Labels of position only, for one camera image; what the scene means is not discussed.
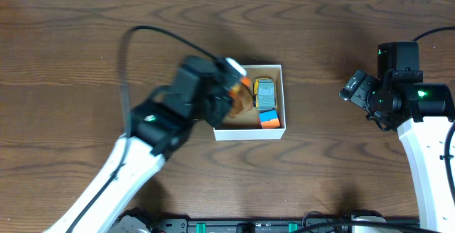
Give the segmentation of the orange rubber duck toy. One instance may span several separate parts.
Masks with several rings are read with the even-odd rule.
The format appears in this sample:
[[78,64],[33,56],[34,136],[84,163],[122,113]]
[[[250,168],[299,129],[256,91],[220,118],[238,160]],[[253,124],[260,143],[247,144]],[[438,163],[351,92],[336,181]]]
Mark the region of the orange rubber duck toy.
[[233,99],[250,100],[252,98],[250,87],[251,80],[248,77],[241,77],[240,81],[230,88],[229,95]]

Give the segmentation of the brown plush bear toy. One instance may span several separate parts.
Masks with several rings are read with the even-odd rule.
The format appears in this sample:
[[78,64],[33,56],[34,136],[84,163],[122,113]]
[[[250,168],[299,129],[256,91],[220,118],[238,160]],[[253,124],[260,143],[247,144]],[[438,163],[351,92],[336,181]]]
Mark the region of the brown plush bear toy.
[[234,99],[232,101],[232,109],[228,113],[228,116],[230,118],[235,118],[239,114],[248,112],[249,110],[251,110],[251,108],[253,108],[253,98],[251,98],[250,100]]

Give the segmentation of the yellow grey toy truck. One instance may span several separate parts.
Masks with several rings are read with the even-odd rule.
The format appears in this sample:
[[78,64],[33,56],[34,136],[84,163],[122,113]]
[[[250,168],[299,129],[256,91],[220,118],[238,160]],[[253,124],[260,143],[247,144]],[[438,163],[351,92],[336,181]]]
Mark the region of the yellow grey toy truck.
[[270,77],[258,77],[253,82],[254,106],[258,111],[269,111],[276,106],[275,84]]

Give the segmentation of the multicolour puzzle cube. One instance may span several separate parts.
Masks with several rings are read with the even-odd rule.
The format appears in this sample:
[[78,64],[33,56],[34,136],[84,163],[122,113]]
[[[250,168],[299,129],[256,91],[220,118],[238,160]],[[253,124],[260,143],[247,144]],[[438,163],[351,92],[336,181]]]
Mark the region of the multicolour puzzle cube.
[[260,112],[258,114],[259,124],[263,129],[277,129],[281,127],[279,115],[275,109]]

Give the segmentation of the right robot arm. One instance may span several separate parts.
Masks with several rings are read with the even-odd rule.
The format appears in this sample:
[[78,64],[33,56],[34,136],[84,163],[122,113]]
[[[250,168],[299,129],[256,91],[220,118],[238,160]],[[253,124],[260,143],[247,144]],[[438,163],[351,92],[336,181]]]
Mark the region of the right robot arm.
[[422,229],[454,231],[454,101],[426,83],[415,41],[378,46],[378,73],[358,70],[339,95],[382,131],[395,131],[410,166]]

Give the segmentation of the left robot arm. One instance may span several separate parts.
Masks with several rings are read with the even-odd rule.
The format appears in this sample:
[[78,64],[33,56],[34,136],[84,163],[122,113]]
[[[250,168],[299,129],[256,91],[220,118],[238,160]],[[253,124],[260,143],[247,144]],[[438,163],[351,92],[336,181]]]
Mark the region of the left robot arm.
[[232,58],[185,58],[171,85],[157,87],[130,111],[102,169],[49,232],[106,232],[199,119],[212,127],[223,121],[247,81],[247,71]]

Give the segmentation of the white cardboard box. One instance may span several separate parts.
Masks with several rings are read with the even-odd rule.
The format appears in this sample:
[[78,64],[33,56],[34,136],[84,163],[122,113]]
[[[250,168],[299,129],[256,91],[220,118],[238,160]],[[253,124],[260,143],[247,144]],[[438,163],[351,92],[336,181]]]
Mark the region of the white cardboard box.
[[260,80],[268,79],[269,92],[274,94],[274,108],[261,110],[253,106],[235,117],[226,117],[213,129],[217,141],[279,140],[287,129],[281,65],[246,65],[253,100],[261,92],[256,88]]

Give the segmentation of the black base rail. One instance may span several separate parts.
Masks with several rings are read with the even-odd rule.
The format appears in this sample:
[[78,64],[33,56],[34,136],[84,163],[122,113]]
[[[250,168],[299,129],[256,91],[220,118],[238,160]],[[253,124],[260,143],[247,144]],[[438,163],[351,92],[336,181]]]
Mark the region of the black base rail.
[[125,211],[114,221],[110,232],[150,232],[150,233],[262,233],[294,232],[314,224],[343,221],[386,222],[406,227],[420,226],[419,220],[412,217],[383,217],[372,210],[354,210],[347,215],[325,215],[311,211],[301,219],[282,218],[242,218],[196,220],[190,217],[165,217],[159,219],[143,209]]

